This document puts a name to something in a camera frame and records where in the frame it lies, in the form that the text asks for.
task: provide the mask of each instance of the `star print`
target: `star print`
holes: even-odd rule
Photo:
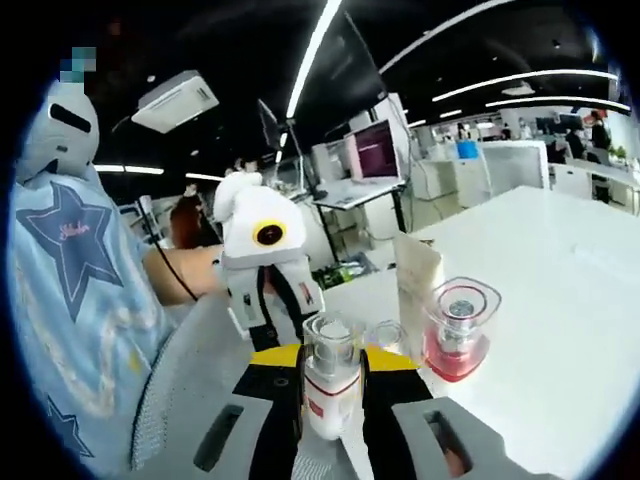
[[[82,457],[93,458],[93,453],[87,448],[78,428],[78,419],[75,415],[63,415],[51,397],[47,395],[47,415],[51,419],[53,428],[62,437],[64,445]]]
[[[84,203],[70,187],[51,182],[53,206],[19,210],[17,220],[53,257],[62,293],[75,322],[89,278],[122,286],[104,245],[111,209]]]

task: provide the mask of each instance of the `black ceiling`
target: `black ceiling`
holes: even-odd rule
[[[324,0],[224,0],[189,8],[154,7],[127,12],[95,32],[97,72],[87,74],[102,132],[98,163],[161,166],[165,174],[132,176],[127,190],[120,176],[103,175],[115,197],[133,190],[153,196],[180,193],[184,172],[220,175],[237,156],[268,150],[256,138],[250,110],[262,98],[283,118],[299,64]],[[378,67],[442,22],[468,10],[472,0],[344,0]],[[560,48],[554,48],[554,41]],[[433,103],[433,96],[479,81],[548,68],[607,70],[593,61],[592,43],[576,16],[560,1],[519,0],[493,8],[435,36],[383,75],[398,92],[409,120],[433,122],[443,112],[486,111],[505,98],[505,85]],[[198,70],[220,106],[166,135],[124,122],[138,99],[158,82],[186,69]],[[154,76],[153,82],[148,77]],[[540,77],[529,81],[545,95],[608,98],[606,80]],[[238,126],[246,125],[243,140]],[[198,150],[199,154],[191,156]]]

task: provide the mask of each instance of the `air conditioner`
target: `air conditioner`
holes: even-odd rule
[[[167,133],[219,104],[200,74],[187,70],[142,97],[131,121]]]

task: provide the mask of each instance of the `red label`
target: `red label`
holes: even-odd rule
[[[320,407],[320,405],[316,404],[313,400],[311,400],[309,398],[309,408],[311,409],[311,411],[313,413],[315,413],[316,415],[318,415],[320,418],[324,417],[324,410],[322,410],[322,407]]]

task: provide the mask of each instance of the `office floor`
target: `office floor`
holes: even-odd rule
[[[445,195],[431,201],[417,200],[409,195],[402,196],[402,212],[404,213],[405,223],[407,230],[412,232],[438,223],[445,218],[460,213],[462,210],[463,208],[458,204],[457,193]],[[361,232],[357,228],[346,230],[338,235],[341,238],[336,239],[335,243],[340,258],[370,250],[368,242],[361,237]]]

